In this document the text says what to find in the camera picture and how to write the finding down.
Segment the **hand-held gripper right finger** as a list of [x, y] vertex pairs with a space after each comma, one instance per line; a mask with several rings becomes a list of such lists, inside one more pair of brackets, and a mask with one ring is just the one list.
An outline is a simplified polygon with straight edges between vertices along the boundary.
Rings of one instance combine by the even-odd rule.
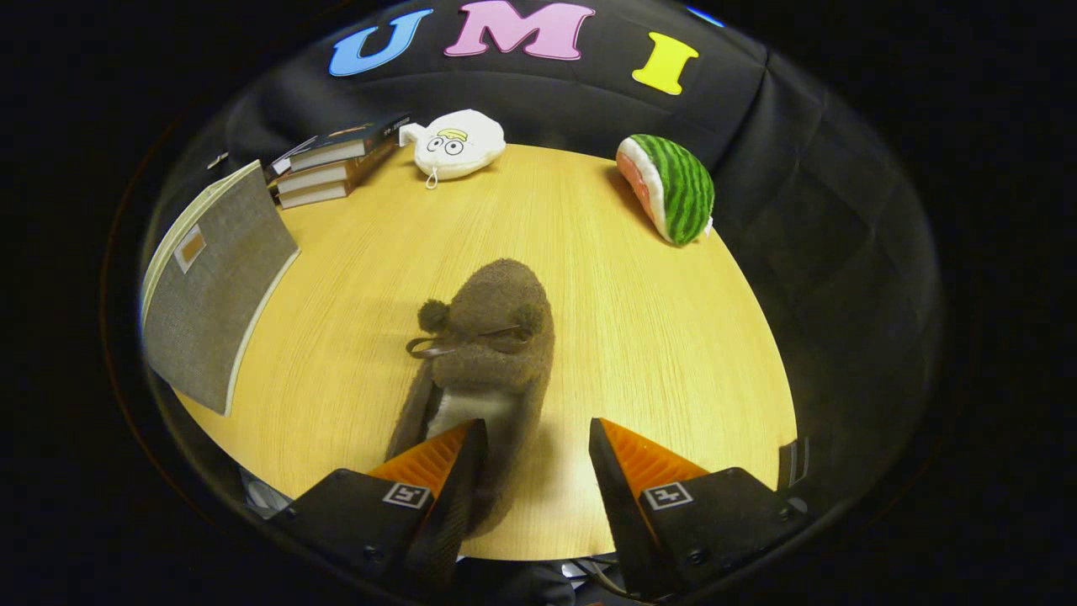
[[588, 449], [624, 586], [639, 598], [714, 587], [810, 525], [747, 470], [707, 470], [606, 418], [590, 422]]

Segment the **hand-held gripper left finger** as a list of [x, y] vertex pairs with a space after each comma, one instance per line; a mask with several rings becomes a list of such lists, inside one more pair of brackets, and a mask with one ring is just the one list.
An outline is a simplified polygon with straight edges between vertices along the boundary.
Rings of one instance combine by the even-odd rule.
[[269, 524], [362, 582], [445, 590], [468, 532], [487, 446], [484, 421], [470, 419], [370, 471], [330, 473]]

